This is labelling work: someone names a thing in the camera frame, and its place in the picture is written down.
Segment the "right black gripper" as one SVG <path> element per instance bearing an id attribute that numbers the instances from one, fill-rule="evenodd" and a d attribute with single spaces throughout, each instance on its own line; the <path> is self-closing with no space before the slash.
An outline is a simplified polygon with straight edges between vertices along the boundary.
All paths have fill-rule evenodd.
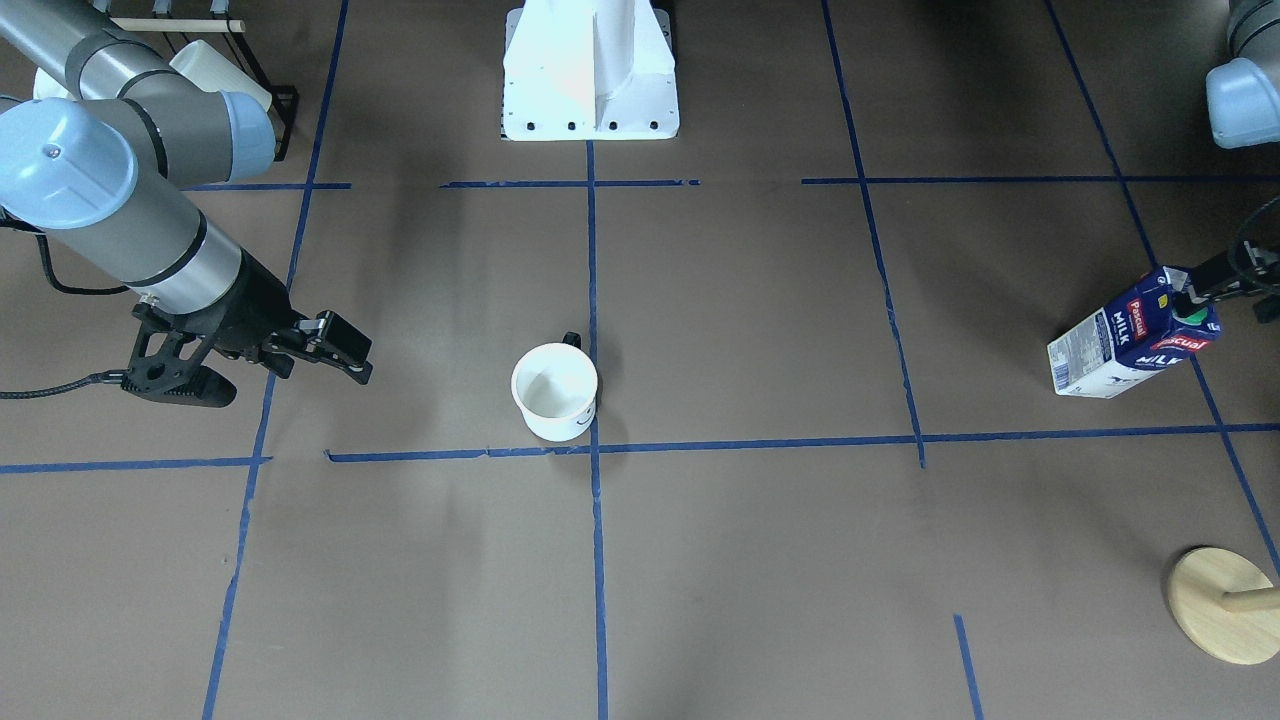
<path id="1" fill-rule="evenodd" d="M 362 331 L 334 311 L 305 318 L 280 279 L 247 252 L 232 287 L 195 314 L 195 333 L 225 357 L 261 364 L 279 379 L 291 378 L 297 360 L 337 369 L 358 386 L 372 377 L 372 341 Z"/>

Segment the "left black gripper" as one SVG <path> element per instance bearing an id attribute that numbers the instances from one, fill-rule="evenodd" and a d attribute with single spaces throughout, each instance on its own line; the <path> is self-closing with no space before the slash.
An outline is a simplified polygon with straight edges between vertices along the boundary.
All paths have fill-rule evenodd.
<path id="1" fill-rule="evenodd" d="M 1164 273 L 1176 293 L 1180 313 L 1199 313 L 1228 299 L 1279 296 L 1279 249 L 1238 240 L 1194 266 L 1165 265 Z"/>

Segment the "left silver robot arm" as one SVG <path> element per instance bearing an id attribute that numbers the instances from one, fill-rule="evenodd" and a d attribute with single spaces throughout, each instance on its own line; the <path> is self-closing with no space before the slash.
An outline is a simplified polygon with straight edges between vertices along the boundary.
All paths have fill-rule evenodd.
<path id="1" fill-rule="evenodd" d="M 1244 149 L 1279 140 L 1279 4 L 1231 1 L 1228 46 L 1231 58 L 1206 77 L 1213 140 Z M 1277 320 L 1277 200 L 1270 199 L 1242 223 L 1228 247 L 1187 272 L 1175 284 L 1176 316 L 1198 322 L 1208 307 L 1252 297 L 1260 323 Z"/>

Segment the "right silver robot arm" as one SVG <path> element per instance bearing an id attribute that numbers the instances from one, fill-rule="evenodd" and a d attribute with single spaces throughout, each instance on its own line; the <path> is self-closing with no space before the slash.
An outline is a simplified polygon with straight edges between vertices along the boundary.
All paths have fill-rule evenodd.
<path id="1" fill-rule="evenodd" d="M 210 354 L 280 378 L 303 360 L 370 380 L 370 338 L 335 313 L 297 313 L 284 283 L 186 195 L 273 164 L 274 127 L 253 97 L 202 91 L 86 1 L 5 1 L 1 20 L 3 37 L 70 92 L 3 111 L 3 209 L 140 296 L 129 363 L 97 380 L 205 407 L 236 397 Z"/>

